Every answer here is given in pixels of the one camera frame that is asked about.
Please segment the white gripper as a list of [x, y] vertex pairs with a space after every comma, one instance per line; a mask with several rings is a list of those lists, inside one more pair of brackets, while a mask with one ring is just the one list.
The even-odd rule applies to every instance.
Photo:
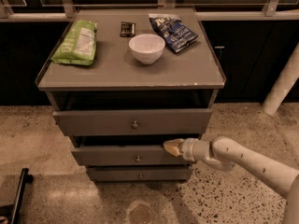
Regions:
[[167, 140], [164, 147], [171, 155], [175, 157], [182, 155], [186, 161], [207, 162], [213, 158], [210, 143], [195, 138], [187, 138], [184, 141], [182, 138]]

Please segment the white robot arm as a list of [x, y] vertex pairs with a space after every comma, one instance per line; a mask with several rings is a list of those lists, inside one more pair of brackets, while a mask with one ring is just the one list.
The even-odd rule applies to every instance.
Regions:
[[221, 171], [231, 171], [238, 164], [286, 200], [282, 224], [299, 224], [298, 169], [243, 147], [226, 136], [217, 136], [211, 141], [168, 140], [164, 142], [164, 150], [185, 161], [202, 161]]

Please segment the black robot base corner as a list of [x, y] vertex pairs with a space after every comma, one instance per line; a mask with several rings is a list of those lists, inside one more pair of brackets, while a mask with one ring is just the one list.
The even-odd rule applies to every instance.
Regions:
[[13, 201], [0, 204], [0, 224], [18, 224], [25, 187], [33, 180], [29, 169], [22, 168]]

